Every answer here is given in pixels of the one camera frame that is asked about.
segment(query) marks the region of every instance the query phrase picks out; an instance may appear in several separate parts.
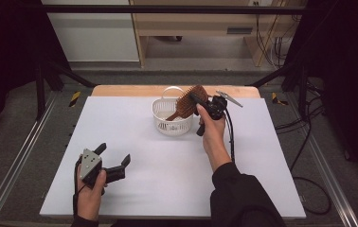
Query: hairbrush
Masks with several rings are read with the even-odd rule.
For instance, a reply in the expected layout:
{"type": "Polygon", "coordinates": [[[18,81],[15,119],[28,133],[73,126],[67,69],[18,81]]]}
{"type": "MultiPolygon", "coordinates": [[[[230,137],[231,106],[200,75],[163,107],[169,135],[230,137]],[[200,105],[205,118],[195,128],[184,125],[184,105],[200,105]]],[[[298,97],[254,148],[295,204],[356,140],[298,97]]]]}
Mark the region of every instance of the hairbrush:
{"type": "Polygon", "coordinates": [[[188,118],[196,111],[197,102],[191,97],[197,96],[203,102],[208,101],[208,94],[206,93],[205,88],[202,85],[196,85],[189,88],[185,91],[177,100],[176,100],[176,112],[168,117],[167,121],[172,121],[176,117],[180,116],[182,118],[188,118]]]}

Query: yellow marker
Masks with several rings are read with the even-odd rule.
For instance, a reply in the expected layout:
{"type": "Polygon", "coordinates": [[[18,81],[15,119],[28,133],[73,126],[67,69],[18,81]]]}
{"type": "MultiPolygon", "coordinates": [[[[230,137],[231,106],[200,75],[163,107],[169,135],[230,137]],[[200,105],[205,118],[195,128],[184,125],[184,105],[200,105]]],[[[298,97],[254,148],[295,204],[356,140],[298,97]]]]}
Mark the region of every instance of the yellow marker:
{"type": "Polygon", "coordinates": [[[72,99],[70,100],[70,103],[69,103],[69,107],[74,107],[76,105],[76,102],[78,101],[80,93],[81,92],[75,92],[75,94],[73,94],[72,99]]]}

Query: hand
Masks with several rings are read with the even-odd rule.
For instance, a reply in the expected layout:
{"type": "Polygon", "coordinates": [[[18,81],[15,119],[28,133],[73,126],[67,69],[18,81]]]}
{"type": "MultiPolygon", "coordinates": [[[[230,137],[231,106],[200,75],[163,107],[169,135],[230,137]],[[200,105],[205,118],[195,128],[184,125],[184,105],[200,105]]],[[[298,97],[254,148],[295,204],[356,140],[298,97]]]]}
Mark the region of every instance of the hand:
{"type": "Polygon", "coordinates": [[[225,115],[219,120],[213,120],[200,104],[197,104],[197,112],[201,116],[201,124],[206,125],[203,147],[212,170],[215,171],[219,166],[231,162],[224,145],[225,115]]]}
{"type": "Polygon", "coordinates": [[[78,179],[78,215],[82,218],[96,221],[98,220],[99,207],[101,205],[101,193],[102,188],[106,186],[106,172],[102,170],[97,176],[96,184],[93,189],[86,186],[80,179],[81,165],[78,167],[77,179],[78,179]]]}

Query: white tabletop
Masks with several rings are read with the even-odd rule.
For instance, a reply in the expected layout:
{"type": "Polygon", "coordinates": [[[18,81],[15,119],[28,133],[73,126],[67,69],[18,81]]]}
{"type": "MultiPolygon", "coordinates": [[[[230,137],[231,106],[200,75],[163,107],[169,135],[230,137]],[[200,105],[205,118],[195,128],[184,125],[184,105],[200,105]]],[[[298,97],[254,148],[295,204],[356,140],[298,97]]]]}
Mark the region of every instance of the white tabletop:
{"type": "MultiPolygon", "coordinates": [[[[202,137],[196,135],[199,117],[194,117],[185,135],[161,134],[152,117],[152,103],[158,98],[88,97],[40,214],[72,216],[74,165],[85,148],[94,150],[106,143],[101,154],[104,167],[119,166],[129,153],[132,161],[126,167],[126,179],[105,188],[101,216],[209,218],[214,187],[202,137]]],[[[228,110],[238,169],[259,179],[284,218],[305,218],[264,99],[237,100],[243,108],[228,102],[228,110]]],[[[228,138],[226,131],[224,141],[228,138]]]]}

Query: white basket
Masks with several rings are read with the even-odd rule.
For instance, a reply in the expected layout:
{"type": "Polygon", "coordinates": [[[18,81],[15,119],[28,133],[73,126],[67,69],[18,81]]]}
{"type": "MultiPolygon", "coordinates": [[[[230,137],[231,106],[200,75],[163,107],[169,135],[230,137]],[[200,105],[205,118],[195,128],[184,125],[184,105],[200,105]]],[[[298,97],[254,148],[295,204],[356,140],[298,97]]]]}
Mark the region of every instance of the white basket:
{"type": "Polygon", "coordinates": [[[161,98],[153,102],[152,113],[155,127],[159,132],[169,136],[178,136],[185,134],[191,129],[193,114],[186,119],[178,116],[172,121],[166,120],[176,112],[177,98],[164,98],[164,94],[171,89],[180,90],[183,93],[183,90],[176,86],[166,88],[162,93],[161,98]]]}

